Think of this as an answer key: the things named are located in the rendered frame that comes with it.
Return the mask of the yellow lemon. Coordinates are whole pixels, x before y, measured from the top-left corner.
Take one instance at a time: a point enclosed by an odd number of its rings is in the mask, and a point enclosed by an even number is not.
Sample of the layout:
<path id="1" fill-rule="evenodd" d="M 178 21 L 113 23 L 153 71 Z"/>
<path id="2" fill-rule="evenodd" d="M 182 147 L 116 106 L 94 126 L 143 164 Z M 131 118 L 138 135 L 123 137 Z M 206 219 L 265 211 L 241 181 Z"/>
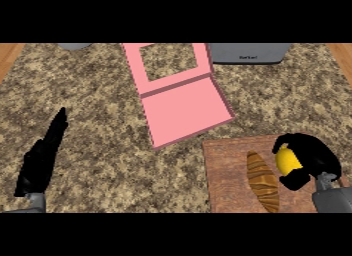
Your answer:
<path id="1" fill-rule="evenodd" d="M 290 174 L 295 169 L 302 169 L 304 165 L 298 159 L 293 150 L 287 144 L 283 144 L 275 155 L 277 168 L 284 176 Z"/>

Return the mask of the brown croissant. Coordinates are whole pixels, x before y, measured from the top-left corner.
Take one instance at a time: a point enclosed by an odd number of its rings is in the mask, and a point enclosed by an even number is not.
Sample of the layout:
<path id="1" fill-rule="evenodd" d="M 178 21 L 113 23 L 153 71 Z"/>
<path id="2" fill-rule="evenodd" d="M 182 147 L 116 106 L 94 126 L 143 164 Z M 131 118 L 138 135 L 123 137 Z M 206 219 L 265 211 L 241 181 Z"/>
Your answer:
<path id="1" fill-rule="evenodd" d="M 252 191 L 268 212 L 280 211 L 278 178 L 261 154 L 247 152 L 247 179 Z"/>

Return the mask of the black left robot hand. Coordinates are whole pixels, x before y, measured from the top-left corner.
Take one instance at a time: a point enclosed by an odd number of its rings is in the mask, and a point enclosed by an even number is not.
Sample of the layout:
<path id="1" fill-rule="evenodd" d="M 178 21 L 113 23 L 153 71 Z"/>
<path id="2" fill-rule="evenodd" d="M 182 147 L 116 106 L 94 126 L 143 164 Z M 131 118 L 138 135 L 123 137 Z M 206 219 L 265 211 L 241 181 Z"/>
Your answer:
<path id="1" fill-rule="evenodd" d="M 30 193 L 44 193 L 47 191 L 67 127 L 66 108 L 61 108 L 51 122 L 45 138 L 36 141 L 30 151 L 24 154 L 24 163 L 14 193 L 16 197 L 24 197 Z"/>

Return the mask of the pink open box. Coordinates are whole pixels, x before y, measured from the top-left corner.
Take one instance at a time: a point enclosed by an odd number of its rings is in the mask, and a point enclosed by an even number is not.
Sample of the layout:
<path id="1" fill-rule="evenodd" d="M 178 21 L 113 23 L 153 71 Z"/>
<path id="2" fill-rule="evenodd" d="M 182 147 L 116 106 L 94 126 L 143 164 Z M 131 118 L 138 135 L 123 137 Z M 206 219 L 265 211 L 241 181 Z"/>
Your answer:
<path id="1" fill-rule="evenodd" d="M 236 119 L 213 77 L 206 43 L 194 43 L 197 67 L 154 81 L 147 76 L 141 49 L 151 43 L 123 43 L 156 150 Z"/>

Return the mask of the grey round object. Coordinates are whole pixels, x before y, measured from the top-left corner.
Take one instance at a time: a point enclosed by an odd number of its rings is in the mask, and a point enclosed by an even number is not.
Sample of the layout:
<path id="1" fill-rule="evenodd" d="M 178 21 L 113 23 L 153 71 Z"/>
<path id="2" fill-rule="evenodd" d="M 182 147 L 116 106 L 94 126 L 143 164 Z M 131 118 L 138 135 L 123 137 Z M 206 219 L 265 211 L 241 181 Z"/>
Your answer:
<path id="1" fill-rule="evenodd" d="M 58 43 L 58 46 L 70 51 L 81 50 L 86 47 L 89 47 L 92 43 Z"/>

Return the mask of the grey appliance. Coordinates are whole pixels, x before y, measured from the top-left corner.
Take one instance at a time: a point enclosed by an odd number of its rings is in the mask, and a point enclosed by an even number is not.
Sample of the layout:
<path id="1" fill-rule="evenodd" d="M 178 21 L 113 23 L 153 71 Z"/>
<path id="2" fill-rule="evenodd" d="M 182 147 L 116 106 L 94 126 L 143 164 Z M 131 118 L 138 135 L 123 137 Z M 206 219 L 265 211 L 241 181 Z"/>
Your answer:
<path id="1" fill-rule="evenodd" d="M 278 64 L 292 47 L 290 43 L 210 43 L 215 64 Z"/>

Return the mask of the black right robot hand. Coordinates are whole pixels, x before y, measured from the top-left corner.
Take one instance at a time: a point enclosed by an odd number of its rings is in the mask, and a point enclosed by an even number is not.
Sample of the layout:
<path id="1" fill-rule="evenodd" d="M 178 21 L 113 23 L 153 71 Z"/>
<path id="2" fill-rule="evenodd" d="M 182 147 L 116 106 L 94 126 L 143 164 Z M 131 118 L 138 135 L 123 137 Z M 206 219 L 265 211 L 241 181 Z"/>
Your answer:
<path id="1" fill-rule="evenodd" d="M 304 165 L 287 176 L 281 174 L 280 182 L 293 191 L 298 191 L 311 181 L 311 178 L 327 172 L 336 175 L 333 181 L 342 177 L 342 165 L 339 158 L 324 142 L 304 133 L 287 133 L 277 138 L 273 153 L 277 155 L 280 147 L 287 144 Z"/>

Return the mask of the brown wooden cutting board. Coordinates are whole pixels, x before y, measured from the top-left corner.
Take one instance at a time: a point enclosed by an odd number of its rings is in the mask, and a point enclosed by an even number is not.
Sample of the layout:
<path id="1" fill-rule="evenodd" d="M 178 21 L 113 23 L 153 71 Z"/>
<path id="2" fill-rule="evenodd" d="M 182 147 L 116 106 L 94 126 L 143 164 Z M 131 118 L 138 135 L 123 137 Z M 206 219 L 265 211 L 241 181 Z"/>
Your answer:
<path id="1" fill-rule="evenodd" d="M 247 176 L 247 153 L 255 151 L 275 175 L 281 213 L 315 213 L 312 194 L 315 177 L 299 191 L 280 182 L 274 144 L 280 134 L 203 141 L 212 211 L 216 213 L 267 213 Z"/>

